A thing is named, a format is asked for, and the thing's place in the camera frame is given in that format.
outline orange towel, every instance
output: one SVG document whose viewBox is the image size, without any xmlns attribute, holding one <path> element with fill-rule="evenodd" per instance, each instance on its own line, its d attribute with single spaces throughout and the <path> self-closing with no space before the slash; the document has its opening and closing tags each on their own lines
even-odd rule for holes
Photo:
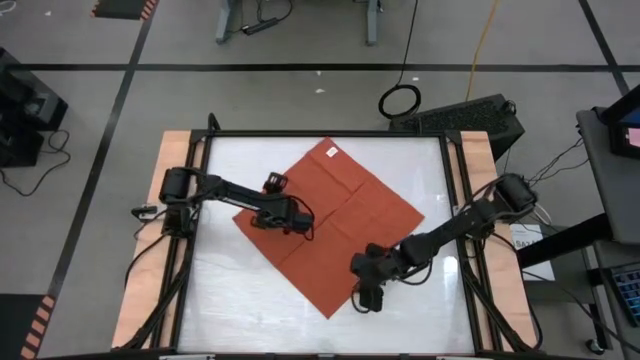
<svg viewBox="0 0 640 360">
<path fill-rule="evenodd" d="M 326 138 L 291 167 L 284 192 L 315 213 L 315 237 L 251 226 L 254 213 L 234 217 L 240 230 L 328 319 L 349 299 L 356 277 L 351 257 L 368 243 L 392 246 L 424 219 L 416 209 Z"/>
</svg>

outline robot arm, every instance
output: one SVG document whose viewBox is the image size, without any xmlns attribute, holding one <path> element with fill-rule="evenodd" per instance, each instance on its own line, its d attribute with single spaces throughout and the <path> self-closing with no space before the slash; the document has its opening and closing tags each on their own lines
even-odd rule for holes
<svg viewBox="0 0 640 360">
<path fill-rule="evenodd" d="M 198 192 L 188 196 L 189 185 L 194 177 Z M 254 211 L 256 215 L 251 224 L 255 227 L 281 228 L 285 234 L 291 231 L 306 234 L 313 227 L 314 215 L 308 207 L 310 213 L 300 211 L 298 201 L 302 200 L 282 194 L 286 184 L 285 176 L 271 173 L 264 184 L 266 193 L 260 193 L 217 175 L 204 174 L 193 168 L 175 167 L 165 172 L 160 201 L 168 209 L 193 207 L 205 200 L 222 201 Z"/>
<path fill-rule="evenodd" d="M 533 211 L 537 201 L 527 183 L 515 174 L 503 175 L 482 190 L 480 199 L 469 201 L 431 232 L 410 235 L 390 249 L 369 244 L 364 254 L 355 254 L 351 272 L 359 278 L 360 306 L 380 311 L 381 285 L 386 281 L 402 280 L 424 269 L 442 246 L 456 238 L 489 236 L 496 221 L 515 222 Z"/>
</svg>

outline floor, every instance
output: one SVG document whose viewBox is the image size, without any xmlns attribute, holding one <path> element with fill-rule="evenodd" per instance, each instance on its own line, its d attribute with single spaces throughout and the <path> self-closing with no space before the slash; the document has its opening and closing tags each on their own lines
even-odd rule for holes
<svg viewBox="0 0 640 360">
<path fill-rule="evenodd" d="M 42 357 L 109 349 L 138 226 L 129 209 L 146 199 L 164 131 L 202 128 L 209 112 L 225 129 L 385 129 L 376 104 L 397 81 L 413 9 L 383 0 L 375 47 L 364 42 L 365 5 L 348 0 L 296 1 L 278 26 L 217 45 L 218 0 L 159 0 L 144 23 L 91 18 L 93 3 L 19 0 L 0 17 L 0 46 L 69 103 L 62 128 L 72 161 L 30 198 L 0 187 L 0 293 L 58 299 Z M 420 1 L 404 81 L 422 91 L 422 109 L 463 100 L 491 3 Z M 286 4 L 270 0 L 265 17 Z M 243 10 L 254 23 L 255 3 Z M 634 0 L 500 3 L 472 93 L 512 99 L 526 129 L 500 171 L 533 175 L 578 139 L 576 111 L 609 105 L 640 83 L 638 10 Z M 401 95 L 390 101 L 391 111 L 410 105 Z M 558 166 L 585 158 L 576 149 Z M 30 188 L 56 161 L 43 155 L 35 168 L 7 174 Z M 602 211 L 588 166 L 536 190 L 556 224 Z M 590 356 L 582 344 L 593 326 L 576 306 L 534 309 L 545 350 Z"/>
</svg>

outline black floor stripe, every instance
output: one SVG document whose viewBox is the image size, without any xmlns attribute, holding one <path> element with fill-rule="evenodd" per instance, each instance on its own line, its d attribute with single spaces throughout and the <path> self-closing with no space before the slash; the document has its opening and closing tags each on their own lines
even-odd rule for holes
<svg viewBox="0 0 640 360">
<path fill-rule="evenodd" d="M 20 64 L 11 70 L 26 71 L 128 71 L 129 64 Z M 253 72 L 253 71 L 400 71 L 402 64 L 136 64 L 135 71 L 167 72 Z M 640 72 L 640 65 L 618 67 L 626 72 Z M 469 72 L 470 64 L 407 64 L 407 71 L 425 72 Z M 480 64 L 477 72 L 514 73 L 594 73 L 611 72 L 611 66 L 602 65 L 524 65 L 524 64 Z"/>
<path fill-rule="evenodd" d="M 20 71 L 127 71 L 129 64 L 14 64 L 7 70 Z"/>
<path fill-rule="evenodd" d="M 93 194 L 98 184 L 98 179 L 100 178 L 100 174 L 102 172 L 102 167 L 104 166 L 104 161 L 107 157 L 107 153 L 109 152 L 109 146 L 111 145 L 113 134 L 116 130 L 116 126 L 118 125 L 118 120 L 120 120 L 122 107 L 124 106 L 125 100 L 129 93 L 129 88 L 131 87 L 131 81 L 133 80 L 133 75 L 135 74 L 135 65 L 138 63 L 138 61 L 140 61 L 142 49 L 144 48 L 144 43 L 147 40 L 147 36 L 149 35 L 149 29 L 151 28 L 152 20 L 153 14 L 147 21 L 144 22 L 140 29 L 138 39 L 136 40 L 136 45 L 133 49 L 133 53 L 131 54 L 131 59 L 129 60 L 129 64 L 127 65 L 126 73 L 124 74 L 124 77 L 122 79 L 122 84 L 120 85 L 120 89 L 118 90 L 118 94 L 116 95 L 113 107 L 111 108 L 111 115 L 109 116 L 109 120 L 107 121 L 107 125 L 105 126 L 102 138 L 100 139 L 100 145 L 98 146 L 98 151 L 96 152 L 96 156 L 93 160 L 89 178 L 87 179 L 87 183 L 84 187 L 84 190 L 82 191 L 80 203 L 78 204 L 76 213 L 73 216 L 71 228 L 69 229 L 69 233 L 67 234 L 67 239 L 65 240 L 64 247 L 62 248 L 60 259 L 58 260 L 56 270 L 53 273 L 53 278 L 51 279 L 51 284 L 49 285 L 48 294 L 53 296 L 54 298 L 58 298 L 58 295 L 60 294 L 60 290 L 62 289 L 62 285 L 64 283 L 64 279 L 67 276 L 67 271 L 69 270 L 69 265 L 71 264 L 71 258 L 73 257 L 76 245 L 78 244 L 78 239 L 80 238 L 82 226 L 84 225 L 87 213 L 89 212 L 89 207 L 91 205 Z"/>
<path fill-rule="evenodd" d="M 618 90 L 622 95 L 625 95 L 629 92 L 629 85 L 624 80 L 624 76 L 622 76 L 622 72 L 620 71 L 620 67 L 616 62 L 616 59 L 613 56 L 613 52 L 611 52 L 611 48 L 609 44 L 607 44 L 607 40 L 604 38 L 604 34 L 600 29 L 600 25 L 598 25 L 598 21 L 596 20 L 595 15 L 593 14 L 593 10 L 589 5 L 587 0 L 578 0 L 580 3 L 580 7 L 584 12 L 584 16 L 587 18 L 587 22 L 589 23 L 589 27 L 593 32 L 593 36 L 595 36 L 596 41 L 598 42 L 598 46 L 600 47 L 600 51 L 602 51 L 602 55 L 604 59 L 607 61 L 607 64 L 611 67 L 611 73 L 613 74 L 613 78 L 616 81 L 616 85 L 618 86 Z"/>
</svg>

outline white sticker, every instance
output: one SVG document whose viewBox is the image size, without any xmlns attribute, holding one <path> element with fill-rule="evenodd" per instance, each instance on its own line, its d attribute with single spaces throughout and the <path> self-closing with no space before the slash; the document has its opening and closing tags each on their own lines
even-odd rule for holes
<svg viewBox="0 0 640 360">
<path fill-rule="evenodd" d="M 332 146 L 331 149 L 327 150 L 328 157 L 333 157 L 333 155 L 337 153 L 338 153 L 338 149 L 336 149 L 335 146 Z"/>
</svg>

